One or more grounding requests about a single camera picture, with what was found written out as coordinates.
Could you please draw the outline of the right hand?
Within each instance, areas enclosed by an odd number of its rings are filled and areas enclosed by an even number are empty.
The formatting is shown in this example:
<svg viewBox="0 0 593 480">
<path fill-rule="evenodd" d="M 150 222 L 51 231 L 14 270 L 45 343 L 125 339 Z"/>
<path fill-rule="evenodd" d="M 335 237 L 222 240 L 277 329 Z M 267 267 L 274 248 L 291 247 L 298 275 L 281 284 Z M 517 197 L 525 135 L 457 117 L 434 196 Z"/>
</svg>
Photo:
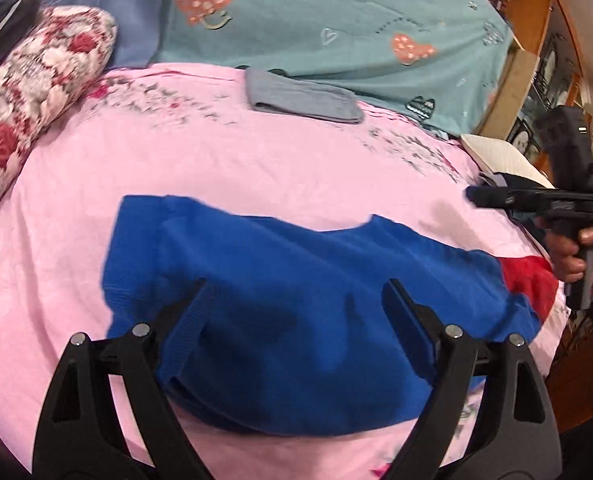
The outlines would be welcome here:
<svg viewBox="0 0 593 480">
<path fill-rule="evenodd" d="M 559 281 L 565 284 L 581 281 L 587 270 L 587 263 L 581 257 L 581 250 L 593 249 L 593 226 L 582 230 L 576 242 L 548 229 L 546 231 L 546 248 L 551 257 L 555 277 Z M 591 299 L 593 300 L 593 268 Z"/>
</svg>

